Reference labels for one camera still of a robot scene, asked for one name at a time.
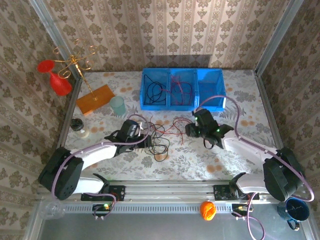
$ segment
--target gold jewelry stand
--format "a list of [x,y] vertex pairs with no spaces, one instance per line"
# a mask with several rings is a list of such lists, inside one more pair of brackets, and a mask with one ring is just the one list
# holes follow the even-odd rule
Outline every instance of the gold jewelry stand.
[[[76,39],[74,41],[74,45],[78,45],[80,43],[80,41],[81,41],[80,38]],[[53,53],[59,54],[60,53],[59,48],[64,48],[64,47],[63,46],[56,47],[53,50]],[[60,78],[66,79],[66,78],[70,77],[71,72],[70,72],[70,70],[68,70],[68,68],[71,65],[74,65],[75,68],[77,69],[77,71],[79,72],[80,77],[83,79],[83,81],[87,85],[90,93],[79,98],[76,101],[77,106],[80,108],[81,112],[85,116],[92,113],[94,110],[106,105],[115,96],[108,85],[104,85],[102,87],[99,87],[98,89],[96,89],[94,91],[90,87],[90,85],[89,85],[88,81],[86,80],[85,76],[83,75],[82,71],[90,70],[92,68],[92,64],[90,65],[89,63],[92,61],[91,60],[85,61],[85,68],[80,67],[78,64],[78,62],[80,60],[86,60],[87,58],[89,58],[92,55],[97,53],[97,47],[94,45],[91,45],[88,48],[88,50],[89,50],[90,54],[87,56],[79,57],[80,53],[78,52],[76,55],[71,54],[69,56],[68,60],[66,60],[66,61],[54,60],[55,62],[58,62],[58,63],[66,63],[67,64],[67,66],[65,68],[61,69],[58,72],[58,75]]]

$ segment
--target blue mug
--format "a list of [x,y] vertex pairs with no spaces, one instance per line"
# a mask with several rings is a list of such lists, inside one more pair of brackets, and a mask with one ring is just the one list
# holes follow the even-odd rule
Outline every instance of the blue mug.
[[310,214],[308,205],[295,197],[279,202],[276,210],[280,217],[287,221],[289,227],[295,231],[300,229],[299,222],[307,220]]

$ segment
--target damask wallpaper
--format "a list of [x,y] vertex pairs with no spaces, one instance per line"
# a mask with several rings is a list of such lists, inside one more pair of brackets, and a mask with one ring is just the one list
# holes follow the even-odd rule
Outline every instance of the damask wallpaper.
[[37,178],[57,144],[66,97],[37,72],[54,44],[27,0],[0,1],[0,239],[20,240]]
[[94,71],[254,69],[289,0],[45,0],[63,39],[98,46]]
[[285,145],[315,191],[320,226],[320,1],[305,0],[262,80]]

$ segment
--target blue plastic bin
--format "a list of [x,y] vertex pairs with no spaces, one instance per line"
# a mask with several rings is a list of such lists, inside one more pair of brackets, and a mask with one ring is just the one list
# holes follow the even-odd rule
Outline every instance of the blue plastic bin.
[[[198,68],[197,82],[199,87],[199,104],[214,95],[226,95],[224,77],[220,68]],[[217,97],[207,101],[203,107],[210,112],[225,110],[226,98]]]
[[169,68],[144,68],[140,88],[142,110],[160,111],[169,107]]
[[[147,111],[193,111],[205,99],[226,95],[220,68],[144,68],[140,106]],[[225,109],[226,98],[206,102],[210,112]]]
[[170,68],[170,111],[192,111],[199,104],[197,71],[194,68]]

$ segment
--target floral tablecloth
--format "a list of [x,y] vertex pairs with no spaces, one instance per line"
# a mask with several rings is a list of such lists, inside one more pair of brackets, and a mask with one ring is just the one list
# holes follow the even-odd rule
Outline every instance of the floral tablecloth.
[[[152,122],[164,124],[168,129],[176,117],[194,121],[191,112],[181,111],[142,111],[140,108],[140,84],[142,72],[92,72],[85,77],[92,89],[107,84],[115,95],[124,98],[126,113],[115,116],[109,104],[100,107],[88,116],[83,116],[76,106],[73,118],[80,118],[90,129],[90,135],[81,139],[69,129],[65,147],[69,150],[82,149],[104,140],[104,137],[119,130],[124,120],[133,113],[152,116]],[[273,146],[274,141],[265,114],[252,70],[224,70],[223,78],[227,95],[234,98],[240,108],[239,132],[259,143]],[[79,98],[88,94],[83,83]],[[224,112],[214,112],[214,119],[220,124],[234,126],[237,109],[232,102],[226,102]],[[207,150],[201,138],[184,135],[167,135],[170,140],[168,157],[157,162],[153,156],[143,150],[135,150],[94,164],[84,171],[99,173],[108,180],[229,180],[240,172],[256,173],[262,171],[262,165],[256,165],[250,159],[244,159],[232,152],[215,146]]]

